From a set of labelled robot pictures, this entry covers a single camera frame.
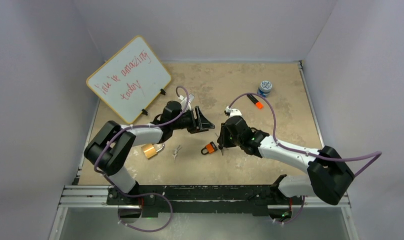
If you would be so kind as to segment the orange padlock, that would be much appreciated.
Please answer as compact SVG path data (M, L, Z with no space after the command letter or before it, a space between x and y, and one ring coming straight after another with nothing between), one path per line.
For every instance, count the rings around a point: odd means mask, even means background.
M218 151L218 147L216 146L216 144L213 141L211 141L203 149L201 149L200 153L202 155L209 155L216 151Z

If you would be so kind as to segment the black-headed keys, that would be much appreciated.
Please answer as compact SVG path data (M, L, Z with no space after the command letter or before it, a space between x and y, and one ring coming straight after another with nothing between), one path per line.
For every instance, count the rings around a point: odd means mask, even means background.
M221 155L224 156L224 137L220 134L215 134L217 137L218 148L221 152Z

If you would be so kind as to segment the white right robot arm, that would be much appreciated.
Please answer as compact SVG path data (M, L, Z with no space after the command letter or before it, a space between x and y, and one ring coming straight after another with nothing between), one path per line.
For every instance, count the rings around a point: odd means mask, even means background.
M335 206L355 178L334 148L306 148L280 141L249 127L241 116L232 116L221 124L217 142L221 149L240 147L248 155L277 160L307 174L287 175L271 189L270 196L278 204L294 196L315 195Z

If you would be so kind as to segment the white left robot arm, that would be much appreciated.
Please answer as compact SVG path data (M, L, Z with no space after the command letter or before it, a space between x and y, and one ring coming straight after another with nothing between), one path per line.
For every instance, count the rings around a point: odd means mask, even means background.
M177 101L169 101L161 114L147 125L120 125L110 120L106 122L84 150L84 157L90 161L95 171L101 173L114 185L119 198L128 205L134 204L140 196L139 184L131 177L125 161L132 147L145 144L162 144L174 130L186 129L190 134L214 129L196 106L184 109Z

